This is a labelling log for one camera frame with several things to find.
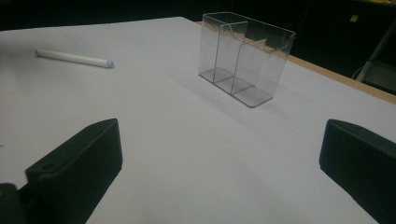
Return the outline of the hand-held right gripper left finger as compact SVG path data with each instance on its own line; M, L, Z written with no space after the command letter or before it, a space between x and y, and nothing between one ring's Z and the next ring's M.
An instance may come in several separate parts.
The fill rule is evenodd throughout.
M119 123L96 122L26 171L34 224L85 224L122 167Z

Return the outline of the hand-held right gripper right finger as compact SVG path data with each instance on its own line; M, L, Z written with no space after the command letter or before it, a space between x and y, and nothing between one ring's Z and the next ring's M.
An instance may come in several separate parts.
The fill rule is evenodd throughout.
M379 224L396 224L396 143L359 125L330 119L318 163Z

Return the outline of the white pen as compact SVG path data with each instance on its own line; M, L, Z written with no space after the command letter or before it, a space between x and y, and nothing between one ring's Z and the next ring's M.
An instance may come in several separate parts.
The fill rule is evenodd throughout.
M97 58L80 56L75 54L68 54L68 53L48 50L48 49L36 49L35 54L39 57L66 61L70 63L81 63L91 66L104 67L104 68L113 68L115 66L115 64L110 60L97 59Z

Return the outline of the clear plastic organizer box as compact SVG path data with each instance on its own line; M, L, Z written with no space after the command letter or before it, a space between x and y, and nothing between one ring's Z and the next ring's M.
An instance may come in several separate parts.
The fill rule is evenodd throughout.
M271 100L295 33L232 12L202 19L198 74L248 107Z

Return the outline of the grey metal stand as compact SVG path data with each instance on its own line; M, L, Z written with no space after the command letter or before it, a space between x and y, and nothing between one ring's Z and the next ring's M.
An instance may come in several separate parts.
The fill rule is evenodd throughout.
M396 95L396 65L384 63L380 58L381 52L394 34L396 34L396 19L393 20L364 66L355 75L356 80L363 84Z

